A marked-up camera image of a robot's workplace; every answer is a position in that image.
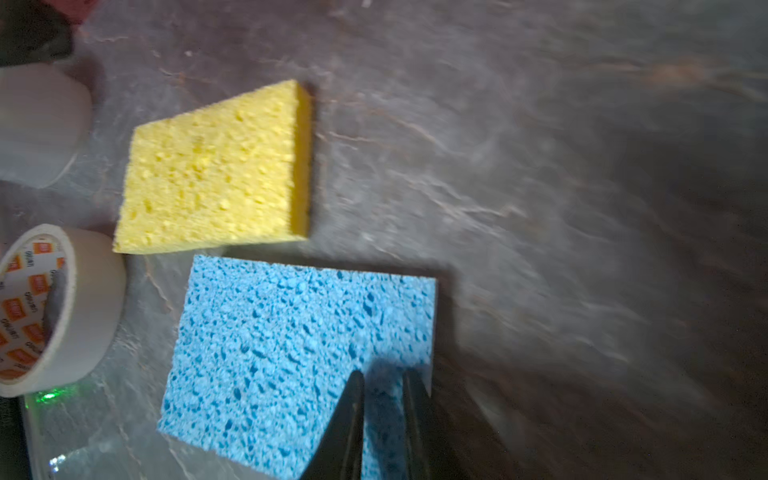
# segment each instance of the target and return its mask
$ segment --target orange printed label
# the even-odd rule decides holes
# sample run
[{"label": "orange printed label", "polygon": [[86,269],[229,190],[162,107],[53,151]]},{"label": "orange printed label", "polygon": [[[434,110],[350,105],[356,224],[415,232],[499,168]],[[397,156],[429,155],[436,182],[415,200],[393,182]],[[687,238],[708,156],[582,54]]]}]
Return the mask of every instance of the orange printed label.
[{"label": "orange printed label", "polygon": [[45,341],[45,338],[43,337],[43,329],[40,327],[39,323],[32,323],[22,327],[22,331],[28,339],[35,343],[43,343]]},{"label": "orange printed label", "polygon": [[45,274],[30,275],[29,276],[29,289],[35,295],[48,292],[48,281],[45,279]]},{"label": "orange printed label", "polygon": [[14,369],[0,370],[0,379],[13,380],[24,375],[24,372],[19,372]]},{"label": "orange printed label", "polygon": [[34,251],[36,255],[39,255],[40,253],[53,253],[53,243],[34,242],[32,244],[32,251]]},{"label": "orange printed label", "polygon": [[6,272],[13,272],[15,270],[21,270],[22,269],[22,258],[19,255],[16,255],[13,257],[13,260],[8,264],[8,268],[5,269]]},{"label": "orange printed label", "polygon": [[23,363],[25,365],[32,365],[37,360],[34,356],[26,353],[22,349],[11,350],[10,352],[6,353],[6,355],[11,357],[13,360],[16,360],[17,362]]},{"label": "orange printed label", "polygon": [[22,308],[22,301],[18,298],[3,300],[2,308],[5,310],[5,315],[8,315],[8,318],[11,319],[12,322],[27,316],[27,314],[24,313],[24,308]]}]

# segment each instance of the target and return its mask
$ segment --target marble countertop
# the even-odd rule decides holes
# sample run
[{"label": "marble countertop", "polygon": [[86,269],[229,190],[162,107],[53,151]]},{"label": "marble countertop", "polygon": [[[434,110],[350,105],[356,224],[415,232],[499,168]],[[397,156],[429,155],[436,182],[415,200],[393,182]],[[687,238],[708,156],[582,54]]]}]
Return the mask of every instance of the marble countertop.
[{"label": "marble countertop", "polygon": [[[133,128],[287,78],[316,102],[310,241],[207,251],[436,276],[433,398],[473,478],[766,472],[768,4],[101,0],[94,97],[0,242],[114,231]],[[125,258],[103,361],[27,396],[37,478],[255,471],[156,432],[195,252]]]}]

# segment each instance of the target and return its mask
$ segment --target roll of tape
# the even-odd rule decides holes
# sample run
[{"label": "roll of tape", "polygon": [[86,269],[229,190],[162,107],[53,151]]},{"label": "roll of tape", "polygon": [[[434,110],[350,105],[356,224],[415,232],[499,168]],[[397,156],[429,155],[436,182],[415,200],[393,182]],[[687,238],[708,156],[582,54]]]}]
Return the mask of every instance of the roll of tape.
[{"label": "roll of tape", "polygon": [[[42,315],[59,269],[61,314],[45,341]],[[125,266],[101,233],[40,225],[0,261],[0,396],[13,397],[86,376],[118,326]]]}]

